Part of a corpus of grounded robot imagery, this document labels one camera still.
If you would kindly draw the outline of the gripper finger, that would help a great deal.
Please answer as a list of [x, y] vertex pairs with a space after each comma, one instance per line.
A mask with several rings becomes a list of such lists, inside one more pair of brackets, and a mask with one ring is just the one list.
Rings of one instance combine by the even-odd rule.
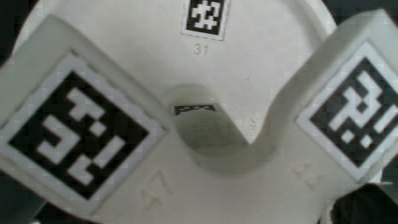
[[398, 185], [365, 184], [335, 201], [331, 224], [398, 224]]

